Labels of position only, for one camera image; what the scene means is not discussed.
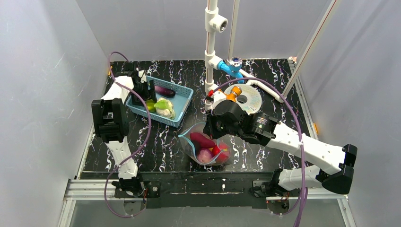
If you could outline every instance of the basket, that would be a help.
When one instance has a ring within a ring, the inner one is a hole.
[[[169,89],[172,89],[173,91],[175,91],[175,96],[173,98],[167,98],[167,97],[161,96],[158,93],[156,93],[157,99],[163,97],[167,100],[170,100],[173,103],[173,109],[175,111],[175,118],[168,119],[168,118],[162,117],[156,113],[150,113],[150,118],[152,120],[162,122],[164,124],[178,128],[181,121],[183,120],[185,111],[187,111],[188,106],[192,100],[193,90],[188,87],[183,87],[181,85],[177,85],[177,84],[167,82],[162,79],[150,77],[150,76],[146,76],[146,80],[147,80],[147,82],[153,80],[155,83],[155,86],[165,87],[165,88],[169,88]],[[131,96],[128,97],[126,105],[135,114],[139,114],[144,117],[148,116],[148,114],[146,113],[145,107],[143,107],[141,105],[133,105],[132,104]]]

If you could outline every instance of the plastic bag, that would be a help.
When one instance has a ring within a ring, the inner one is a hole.
[[[227,164],[232,154],[231,148],[226,143],[228,137],[210,139],[202,132],[205,125],[204,122],[197,123],[178,135],[183,152],[202,166]]]

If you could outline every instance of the purple cable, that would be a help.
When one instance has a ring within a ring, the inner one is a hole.
[[[230,81],[218,86],[216,89],[214,89],[213,92],[216,92],[217,90],[221,89],[223,86],[228,85],[229,83],[233,83],[233,82],[236,82],[236,81],[239,81],[239,80],[252,80],[252,79],[253,80],[257,80],[259,82],[262,82],[264,85],[268,86],[270,89],[275,91],[278,94],[278,96],[280,96],[280,98],[284,101],[284,104],[287,106],[287,108],[291,112],[292,117],[294,118],[295,125],[296,125],[296,130],[298,132],[299,141],[302,141],[301,126],[299,125],[299,121],[298,121],[298,119],[297,119],[297,117],[295,115],[294,110],[292,109],[290,104],[287,102],[287,100],[283,97],[283,95],[273,85],[269,84],[267,81],[262,80],[260,78],[238,78],[238,79],[233,79],[233,80],[230,80]],[[303,143],[301,143],[300,148],[301,148],[301,179],[302,179],[301,182],[302,183],[301,183],[301,193],[300,193],[300,195],[299,195],[299,197],[298,197],[298,199],[297,199],[297,201],[295,203],[295,206],[298,204],[299,201],[301,201],[301,203],[299,205],[298,215],[297,215],[295,223],[294,223],[295,227],[298,227],[299,223],[301,222],[302,212],[304,210],[304,206],[306,204],[306,199],[307,199],[307,196],[308,196],[308,191],[307,191],[306,186],[305,186],[305,151],[304,151]],[[288,214],[291,211],[293,211],[295,206],[291,210],[286,212],[285,214]]]
[[[121,55],[126,61],[129,61],[128,58],[125,57],[124,54],[122,54],[122,53],[120,53],[120,52],[118,52],[118,51],[113,51],[113,52],[110,53],[110,55],[107,57],[107,64],[108,64],[108,66],[109,66],[110,75],[111,75],[113,81],[114,81],[118,86],[120,86],[120,87],[122,87],[122,88],[125,88],[125,89],[129,90],[131,93],[133,93],[133,94],[140,100],[140,102],[143,104],[143,106],[145,107],[146,113],[148,114],[148,133],[147,133],[146,138],[145,138],[145,140],[143,141],[142,145],[141,145],[134,153],[132,153],[130,156],[126,157],[120,164],[118,164],[118,166],[107,176],[107,178],[106,178],[106,184],[105,184],[105,193],[104,193],[104,196],[105,196],[106,205],[107,205],[107,207],[109,208],[109,210],[110,210],[113,214],[115,214],[115,215],[117,215],[117,216],[119,216],[119,217],[121,217],[121,218],[132,218],[132,217],[137,216],[138,214],[140,214],[140,213],[141,213],[142,211],[144,211],[145,209],[143,209],[143,210],[141,210],[140,212],[138,212],[138,213],[136,213],[136,214],[133,214],[133,215],[121,215],[121,214],[115,212],[115,211],[111,208],[109,202],[107,201],[107,196],[106,196],[107,184],[108,184],[108,182],[109,182],[109,180],[110,180],[110,177],[118,170],[119,166],[123,165],[123,164],[124,164],[127,160],[129,160],[130,158],[133,158],[136,154],[138,154],[138,152],[139,152],[140,150],[142,150],[142,149],[144,148],[144,146],[145,146],[146,143],[148,142],[148,139],[149,139],[149,136],[150,136],[150,128],[151,128],[152,124],[151,124],[151,120],[150,120],[150,112],[149,112],[148,107],[146,106],[145,101],[144,101],[144,100],[138,95],[138,93],[136,93],[134,90],[132,90],[131,88],[126,87],[126,86],[120,84],[119,82],[116,82],[116,81],[115,81],[115,77],[114,77],[114,74],[113,74],[113,71],[112,71],[111,65],[110,65],[110,58],[111,58],[111,56],[112,56],[113,53],[117,53],[117,54]]]

